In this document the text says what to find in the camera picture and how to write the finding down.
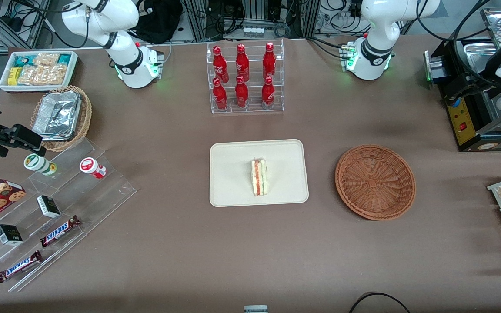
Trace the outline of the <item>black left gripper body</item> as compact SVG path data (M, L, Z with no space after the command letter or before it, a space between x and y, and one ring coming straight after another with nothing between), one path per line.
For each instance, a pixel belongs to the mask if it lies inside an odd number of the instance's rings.
M480 94L484 91L488 91L497 86L493 82L485 82L481 79L477 79L471 73L461 73L461 98L471 97L473 95Z

